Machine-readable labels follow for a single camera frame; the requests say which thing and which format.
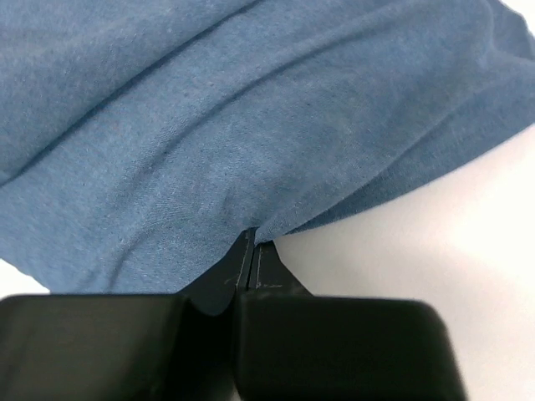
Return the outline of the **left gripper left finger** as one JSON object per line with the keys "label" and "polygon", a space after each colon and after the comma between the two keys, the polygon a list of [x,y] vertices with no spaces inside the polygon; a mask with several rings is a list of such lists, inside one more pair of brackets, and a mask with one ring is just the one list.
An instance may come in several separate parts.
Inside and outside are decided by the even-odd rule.
{"label": "left gripper left finger", "polygon": [[253,232],[243,232],[176,294],[4,299],[2,399],[237,399],[232,309],[253,248]]}

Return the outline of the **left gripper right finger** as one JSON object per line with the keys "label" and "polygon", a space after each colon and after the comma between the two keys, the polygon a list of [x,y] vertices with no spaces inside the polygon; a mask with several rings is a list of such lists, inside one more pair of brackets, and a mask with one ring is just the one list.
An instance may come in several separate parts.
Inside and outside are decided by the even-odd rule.
{"label": "left gripper right finger", "polygon": [[414,300],[314,296],[275,246],[252,254],[236,304],[244,400],[463,400],[439,314]]}

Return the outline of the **blue pillowcase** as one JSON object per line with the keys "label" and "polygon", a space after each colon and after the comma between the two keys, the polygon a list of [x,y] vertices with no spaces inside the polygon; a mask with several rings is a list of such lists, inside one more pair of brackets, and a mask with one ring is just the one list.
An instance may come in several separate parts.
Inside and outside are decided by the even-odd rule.
{"label": "blue pillowcase", "polygon": [[498,1],[4,1],[1,257],[52,292],[178,292],[534,121]]}

